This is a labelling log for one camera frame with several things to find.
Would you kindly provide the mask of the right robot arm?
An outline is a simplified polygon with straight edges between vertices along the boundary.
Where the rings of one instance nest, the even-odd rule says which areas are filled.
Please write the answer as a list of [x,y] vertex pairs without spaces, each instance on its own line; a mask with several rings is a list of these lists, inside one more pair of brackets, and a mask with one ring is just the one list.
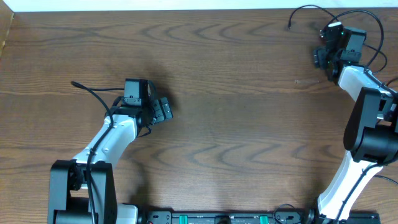
[[397,92],[360,65],[366,36],[365,30],[334,22],[320,32],[325,46],[313,52],[315,66],[355,104],[343,136],[343,161],[307,223],[350,222],[351,207],[368,182],[397,161]]

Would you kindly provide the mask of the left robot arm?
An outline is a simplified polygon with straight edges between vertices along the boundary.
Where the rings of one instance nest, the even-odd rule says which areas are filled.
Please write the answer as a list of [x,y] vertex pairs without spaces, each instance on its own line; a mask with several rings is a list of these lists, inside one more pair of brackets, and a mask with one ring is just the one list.
[[105,106],[104,123],[71,160],[50,169],[48,223],[146,223],[135,205],[118,203],[113,170],[128,145],[155,124],[172,119],[166,97],[150,80],[126,79],[123,95]]

